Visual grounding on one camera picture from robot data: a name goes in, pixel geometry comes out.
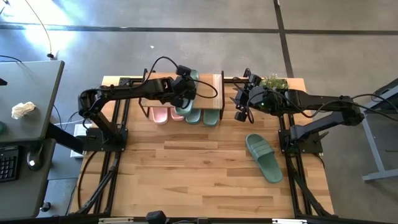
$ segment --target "concrete floor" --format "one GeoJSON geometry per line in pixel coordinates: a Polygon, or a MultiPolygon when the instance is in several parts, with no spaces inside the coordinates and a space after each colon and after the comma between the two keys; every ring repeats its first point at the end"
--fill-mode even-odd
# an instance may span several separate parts
{"type": "MultiPolygon", "coordinates": [[[[37,23],[24,1],[9,1],[11,7],[3,10],[0,25],[37,23]]],[[[279,34],[107,31],[107,27],[277,29],[273,0],[29,2],[45,24],[104,28],[102,32],[49,32],[53,51],[66,63],[56,100],[63,121],[76,111],[77,94],[98,86],[104,75],[140,75],[162,55],[200,72],[224,70],[226,76],[239,76],[249,67],[260,76],[287,76],[279,34]]],[[[398,30],[398,1],[394,0],[279,2],[286,29],[398,30]]],[[[372,93],[397,78],[398,35],[289,34],[286,39],[293,75],[305,79],[311,94],[372,93]]],[[[47,60],[49,51],[40,26],[1,29],[0,46],[1,54],[23,61],[47,60]]],[[[160,62],[156,70],[172,72],[173,67],[160,62]]],[[[330,129],[322,144],[335,213],[345,218],[398,222],[398,179],[362,181],[362,175],[376,171],[362,126],[330,129]]],[[[56,148],[50,179],[78,176],[80,162],[68,155],[69,150],[56,148]]],[[[46,200],[58,204],[51,215],[64,214],[68,205],[68,197],[51,194],[51,186],[63,185],[69,189],[65,192],[72,192],[73,181],[49,185],[47,197],[52,198],[46,200]]]]}

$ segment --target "keyboard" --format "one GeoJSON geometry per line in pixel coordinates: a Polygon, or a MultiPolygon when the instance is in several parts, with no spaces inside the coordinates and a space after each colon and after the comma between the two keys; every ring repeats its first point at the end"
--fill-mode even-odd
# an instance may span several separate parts
{"type": "Polygon", "coordinates": [[[0,183],[18,179],[20,146],[0,147],[0,183]]]}

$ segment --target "sage green slide sandal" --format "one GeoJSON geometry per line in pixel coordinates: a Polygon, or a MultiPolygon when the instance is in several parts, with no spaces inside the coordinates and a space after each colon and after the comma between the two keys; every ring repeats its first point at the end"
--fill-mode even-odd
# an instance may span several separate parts
{"type": "MultiPolygon", "coordinates": [[[[199,73],[196,70],[191,70],[191,75],[190,75],[194,80],[198,80],[199,79],[199,73]]],[[[188,99],[183,99],[183,106],[182,108],[175,108],[175,112],[180,115],[180,116],[188,116],[188,114],[190,114],[191,110],[192,110],[192,106],[193,106],[193,100],[188,100],[188,99]]]]}
{"type": "Polygon", "coordinates": [[[206,126],[213,127],[218,124],[220,119],[220,110],[205,110],[203,112],[203,123],[206,126]]]}
{"type": "Polygon", "coordinates": [[[188,124],[198,124],[200,122],[200,111],[201,109],[192,109],[191,113],[185,117],[188,124]]]}
{"type": "Polygon", "coordinates": [[[248,135],[246,147],[256,160],[262,174],[270,183],[278,183],[282,180],[282,171],[275,159],[274,150],[263,137],[258,134],[248,135]]]}

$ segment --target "tissue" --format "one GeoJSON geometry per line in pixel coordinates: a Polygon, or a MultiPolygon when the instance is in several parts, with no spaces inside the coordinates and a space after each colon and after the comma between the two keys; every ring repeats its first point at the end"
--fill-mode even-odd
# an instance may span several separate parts
{"type": "Polygon", "coordinates": [[[14,119],[19,119],[25,114],[34,110],[35,107],[36,105],[34,105],[32,102],[18,103],[17,105],[12,107],[11,117],[14,119]]]}

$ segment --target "slipper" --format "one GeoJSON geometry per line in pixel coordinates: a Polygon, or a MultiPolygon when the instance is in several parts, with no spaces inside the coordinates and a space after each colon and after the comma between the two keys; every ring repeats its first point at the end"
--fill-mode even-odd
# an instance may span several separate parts
{"type": "Polygon", "coordinates": [[[184,120],[184,116],[180,116],[175,112],[175,108],[170,108],[170,114],[172,115],[172,118],[174,121],[182,121],[184,120]]]}
{"type": "Polygon", "coordinates": [[[152,119],[155,121],[155,124],[165,124],[169,118],[169,109],[168,108],[158,108],[151,107],[152,119]]]}
{"type": "Polygon", "coordinates": [[[263,137],[258,134],[248,135],[246,147],[256,160],[262,174],[270,183],[278,183],[282,180],[282,171],[275,160],[274,150],[263,137]]]}
{"type": "MultiPolygon", "coordinates": [[[[194,80],[199,80],[199,73],[196,70],[191,70],[191,75],[190,75],[194,80]]],[[[193,100],[188,100],[188,99],[183,99],[183,104],[182,108],[175,108],[175,112],[180,115],[180,116],[188,116],[188,114],[191,112],[192,107],[193,107],[193,100]]]]}
{"type": "Polygon", "coordinates": [[[206,126],[216,126],[220,118],[220,110],[205,110],[203,112],[203,122],[206,126]]]}
{"type": "Polygon", "coordinates": [[[198,124],[200,122],[200,109],[192,109],[191,113],[185,117],[188,124],[198,124]]]}

